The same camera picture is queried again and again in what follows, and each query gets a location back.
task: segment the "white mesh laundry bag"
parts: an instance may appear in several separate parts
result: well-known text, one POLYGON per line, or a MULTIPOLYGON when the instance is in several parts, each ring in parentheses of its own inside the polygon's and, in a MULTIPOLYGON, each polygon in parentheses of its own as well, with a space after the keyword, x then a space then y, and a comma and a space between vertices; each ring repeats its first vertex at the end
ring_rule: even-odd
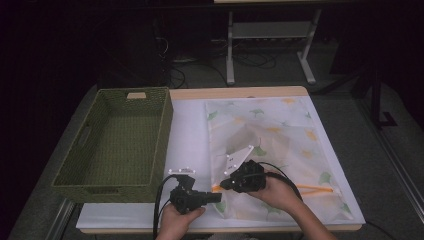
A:
MULTIPOLYGON (((353 218, 300 97, 208 100, 206 113, 213 186, 227 178, 227 155, 251 145, 246 160, 281 169, 321 221, 353 218)), ((232 190, 222 191, 214 206, 223 218, 293 222, 287 213, 232 190)))

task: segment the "basket handle hole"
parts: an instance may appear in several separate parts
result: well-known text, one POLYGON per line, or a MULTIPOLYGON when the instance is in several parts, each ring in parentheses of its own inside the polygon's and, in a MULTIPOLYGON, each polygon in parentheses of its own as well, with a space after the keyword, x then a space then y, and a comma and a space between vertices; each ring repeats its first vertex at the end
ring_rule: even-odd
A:
POLYGON ((92 195, 119 195, 119 189, 114 187, 85 188, 92 195))
POLYGON ((79 146, 85 145, 85 143, 87 142, 88 136, 90 136, 90 132, 91 132, 91 127, 88 125, 85 126, 84 130, 82 130, 80 138, 78 139, 79 146))
POLYGON ((146 93, 145 92, 132 92, 128 93, 127 99, 146 99, 146 93))

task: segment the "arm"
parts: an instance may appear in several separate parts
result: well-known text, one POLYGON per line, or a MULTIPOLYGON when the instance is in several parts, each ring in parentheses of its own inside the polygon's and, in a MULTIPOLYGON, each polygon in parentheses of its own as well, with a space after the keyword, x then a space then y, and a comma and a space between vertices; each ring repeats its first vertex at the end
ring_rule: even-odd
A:
POLYGON ((249 195, 266 202, 274 208, 286 211, 297 222, 308 239, 336 239, 309 207, 284 182, 272 177, 266 177, 265 188, 257 192, 250 192, 249 195))
POLYGON ((198 208, 182 215, 172 203, 166 205, 163 209, 160 231, 156 240, 180 240, 188 231, 190 223, 204 212, 205 208, 198 208))

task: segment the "green wicker basket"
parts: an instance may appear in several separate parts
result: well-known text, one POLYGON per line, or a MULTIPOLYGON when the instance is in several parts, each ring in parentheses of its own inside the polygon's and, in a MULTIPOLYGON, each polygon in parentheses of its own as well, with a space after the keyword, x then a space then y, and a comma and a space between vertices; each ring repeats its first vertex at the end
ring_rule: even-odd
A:
POLYGON ((76 203, 154 202, 172 115, 165 87, 99 90, 53 189, 76 203))

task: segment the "white table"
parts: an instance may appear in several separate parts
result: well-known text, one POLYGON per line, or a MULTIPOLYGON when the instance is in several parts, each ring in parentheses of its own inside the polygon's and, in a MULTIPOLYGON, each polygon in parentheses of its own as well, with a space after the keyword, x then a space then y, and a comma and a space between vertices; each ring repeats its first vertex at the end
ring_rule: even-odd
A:
MULTIPOLYGON (((194 190, 210 191, 208 130, 205 120, 205 99, 300 96, 307 102, 319 138, 334 177, 343 191, 346 203, 354 216, 324 224, 330 230, 358 230, 365 220, 334 153, 313 103, 303 87, 260 87, 171 90, 174 118, 171 127, 164 176, 168 169, 190 167, 196 170, 194 190)), ((175 180, 165 184, 162 199, 177 186, 175 180)), ((154 203, 90 203, 84 204, 77 228, 89 234, 151 233, 154 203)), ((295 222, 258 222, 223 219, 212 206, 190 226, 192 233, 216 232, 283 232, 299 231, 295 222)))

